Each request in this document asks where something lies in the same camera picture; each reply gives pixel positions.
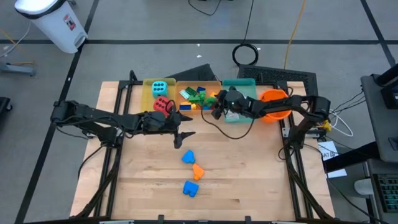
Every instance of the white trash can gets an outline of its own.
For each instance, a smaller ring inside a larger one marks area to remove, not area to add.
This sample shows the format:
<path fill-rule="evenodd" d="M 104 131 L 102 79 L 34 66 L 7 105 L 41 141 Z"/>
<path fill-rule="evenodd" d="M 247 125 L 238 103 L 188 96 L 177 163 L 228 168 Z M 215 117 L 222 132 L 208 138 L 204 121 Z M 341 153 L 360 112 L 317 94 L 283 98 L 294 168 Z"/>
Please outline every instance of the white trash can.
<path fill-rule="evenodd" d="M 14 7 L 63 52 L 76 53 L 87 39 L 87 33 L 66 0 L 18 0 Z"/>

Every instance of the gray floor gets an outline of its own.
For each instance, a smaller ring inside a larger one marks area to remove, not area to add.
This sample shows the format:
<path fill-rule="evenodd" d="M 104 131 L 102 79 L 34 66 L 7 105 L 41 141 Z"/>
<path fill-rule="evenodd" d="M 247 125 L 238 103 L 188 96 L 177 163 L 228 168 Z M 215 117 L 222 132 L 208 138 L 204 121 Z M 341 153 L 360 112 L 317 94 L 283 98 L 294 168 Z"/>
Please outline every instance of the gray floor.
<path fill-rule="evenodd" d="M 76 0 L 74 10 L 84 25 L 94 0 Z M 211 11 L 216 0 L 192 2 Z M 386 40 L 398 39 L 395 0 L 367 0 Z M 88 33 L 90 39 L 169 40 L 242 39 L 250 10 L 249 0 L 222 1 L 217 13 L 204 16 L 183 0 L 99 0 Z M 13 0 L 0 2 L 0 29 L 18 39 L 27 21 L 13 9 Z M 248 39 L 289 39 L 301 1 L 255 1 Z M 47 39 L 32 26 L 27 39 Z M 308 0 L 295 39 L 377 40 L 360 0 Z M 0 220 L 12 223 L 29 183 L 32 170 L 49 126 L 52 104 L 58 99 L 73 55 L 52 44 L 22 44 L 33 56 L 37 76 L 0 75 L 0 96 L 12 99 L 14 110 L 0 134 Z M 87 44 L 84 46 L 67 98 L 95 106 L 101 82 L 125 80 L 133 69 L 138 79 L 164 77 L 209 63 L 220 79 L 236 78 L 238 68 L 231 59 L 235 44 Z M 286 45 L 256 44 L 258 65 L 282 68 Z M 389 45 L 398 57 L 398 46 Z M 252 53 L 239 50 L 238 59 L 249 62 Z M 6 62 L 29 60 L 15 50 Z M 293 45 L 287 67 L 315 72 L 319 94 L 332 101 L 332 108 L 360 92 L 363 75 L 382 73 L 389 63 L 377 45 Z M 354 131 L 353 138 L 339 133 L 330 136 L 351 147 L 374 139 L 366 105 L 341 114 Z M 25 222 L 67 218 L 76 187 L 76 172 L 86 142 L 56 133 L 40 176 Z M 363 177 L 362 166 L 348 169 L 349 176 L 333 179 L 347 195 L 357 196 L 353 182 Z M 368 220 L 331 189 L 337 217 L 349 221 Z M 362 208 L 363 198 L 350 197 Z"/>

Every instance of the black keyboard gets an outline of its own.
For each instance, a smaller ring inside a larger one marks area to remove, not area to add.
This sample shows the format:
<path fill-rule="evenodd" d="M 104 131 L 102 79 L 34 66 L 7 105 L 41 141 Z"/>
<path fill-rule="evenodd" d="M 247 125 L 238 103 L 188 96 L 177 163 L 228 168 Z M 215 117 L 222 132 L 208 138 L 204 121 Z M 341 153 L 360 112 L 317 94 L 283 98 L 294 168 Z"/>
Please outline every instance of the black keyboard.
<path fill-rule="evenodd" d="M 398 174 L 374 174 L 384 212 L 398 212 Z"/>
<path fill-rule="evenodd" d="M 318 95 L 317 76 L 315 73 L 283 70 L 253 65 L 241 65 L 238 78 L 253 78 L 257 82 L 274 83 L 276 80 L 301 81 L 307 95 Z"/>

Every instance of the plastic toy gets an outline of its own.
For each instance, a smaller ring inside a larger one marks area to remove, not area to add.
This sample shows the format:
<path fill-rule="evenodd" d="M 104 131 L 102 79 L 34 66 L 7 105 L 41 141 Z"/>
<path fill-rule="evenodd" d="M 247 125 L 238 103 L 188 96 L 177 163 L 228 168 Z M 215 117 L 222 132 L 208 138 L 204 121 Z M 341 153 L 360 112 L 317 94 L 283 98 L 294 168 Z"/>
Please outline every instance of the plastic toy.
<path fill-rule="evenodd" d="M 203 87 L 200 87 L 200 86 L 198 86 L 198 88 L 197 88 L 197 92 L 199 93 L 199 92 L 201 92 L 201 91 L 205 91 L 206 90 L 206 88 L 203 88 Z"/>
<path fill-rule="evenodd" d="M 205 100 L 205 104 L 207 106 L 213 106 L 217 102 L 217 99 L 215 97 L 209 97 Z"/>
<path fill-rule="evenodd" d="M 165 96 L 160 96 L 156 98 L 155 103 L 154 103 L 154 110 L 160 111 L 164 114 L 164 116 L 168 117 L 169 113 L 167 111 L 170 111 L 173 107 L 172 103 L 169 103 L 170 100 L 165 97 Z"/>
<path fill-rule="evenodd" d="M 167 83 L 164 81 L 153 82 L 152 95 L 154 98 L 157 98 L 158 96 L 167 96 Z"/>
<path fill-rule="evenodd" d="M 184 163 L 195 163 L 195 155 L 191 150 L 188 150 L 181 158 Z"/>
<path fill-rule="evenodd" d="M 203 100 L 205 100 L 205 98 L 206 98 L 206 91 L 200 91 L 199 92 L 199 97 L 200 97 L 200 99 L 203 101 Z"/>
<path fill-rule="evenodd" d="M 182 193 L 189 195 L 191 197 L 194 197 L 197 194 L 198 189 L 199 189 L 199 185 L 194 184 L 190 181 L 185 181 L 184 189 L 182 190 Z"/>
<path fill-rule="evenodd" d="M 180 110 L 191 110 L 192 105 L 180 105 Z"/>
<path fill-rule="evenodd" d="M 181 90 L 180 91 L 180 95 L 182 95 L 182 97 L 184 97 L 184 99 L 188 99 L 189 98 L 189 93 L 187 93 L 187 91 L 185 91 L 185 90 Z"/>
<path fill-rule="evenodd" d="M 192 165 L 192 169 L 193 169 L 193 179 L 196 181 L 200 180 L 201 177 L 203 177 L 203 175 L 205 174 L 205 170 L 203 170 L 200 166 L 198 166 L 198 164 Z"/>
<path fill-rule="evenodd" d="M 187 87 L 187 88 L 185 89 L 185 91 L 186 91 L 189 95 L 191 95 L 191 96 L 195 96 L 195 95 L 197 94 L 197 92 L 196 92 L 193 88 L 191 88 L 191 87 Z"/>
<path fill-rule="evenodd" d="M 188 98 L 188 100 L 190 103 L 200 103 L 201 102 L 201 99 L 199 96 L 190 96 Z"/>

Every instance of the yellow tray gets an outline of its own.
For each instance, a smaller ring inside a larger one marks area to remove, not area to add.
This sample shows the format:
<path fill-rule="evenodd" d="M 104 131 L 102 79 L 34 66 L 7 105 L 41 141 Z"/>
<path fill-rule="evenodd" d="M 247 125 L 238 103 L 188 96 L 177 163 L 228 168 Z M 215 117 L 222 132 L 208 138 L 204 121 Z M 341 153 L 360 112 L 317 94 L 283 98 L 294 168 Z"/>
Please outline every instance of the yellow tray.
<path fill-rule="evenodd" d="M 152 84 L 156 81 L 167 83 L 167 98 L 175 101 L 174 78 L 146 78 L 142 81 L 141 112 L 154 110 L 155 98 L 152 96 Z"/>

